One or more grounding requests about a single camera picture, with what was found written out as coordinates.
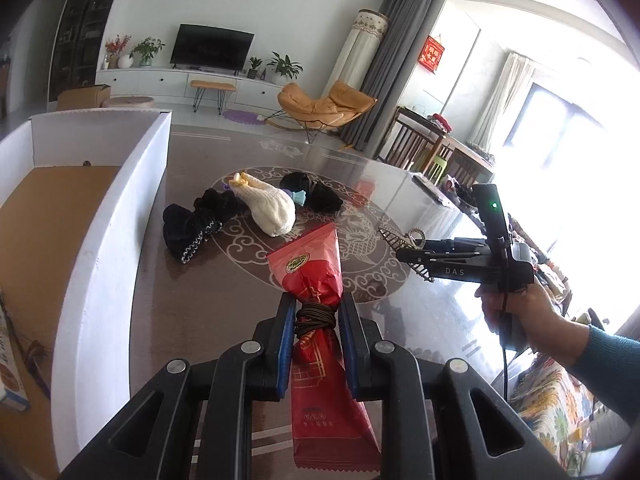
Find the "teal sleeved right forearm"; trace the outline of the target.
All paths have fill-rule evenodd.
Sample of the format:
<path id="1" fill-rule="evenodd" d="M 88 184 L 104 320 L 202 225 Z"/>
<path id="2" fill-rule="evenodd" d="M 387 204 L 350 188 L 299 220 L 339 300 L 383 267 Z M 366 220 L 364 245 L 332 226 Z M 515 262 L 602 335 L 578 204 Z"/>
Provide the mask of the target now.
<path id="1" fill-rule="evenodd" d="M 629 426 L 638 422 L 638 341 L 555 315 L 527 331 L 537 349 L 564 366 Z"/>

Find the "right hand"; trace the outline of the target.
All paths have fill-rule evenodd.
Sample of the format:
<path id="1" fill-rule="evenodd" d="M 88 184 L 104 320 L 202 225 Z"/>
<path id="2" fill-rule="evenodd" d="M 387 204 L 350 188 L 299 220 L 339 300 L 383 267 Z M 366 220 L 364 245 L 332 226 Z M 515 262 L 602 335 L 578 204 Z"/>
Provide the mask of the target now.
<path id="1" fill-rule="evenodd" d="M 480 298 L 485 320 L 493 332 L 498 330 L 499 313 L 506 310 L 520 320 L 526 339 L 535 350 L 563 365 L 573 364 L 586 348 L 589 328 L 559 316 L 539 283 L 506 296 L 480 285 L 475 297 Z"/>

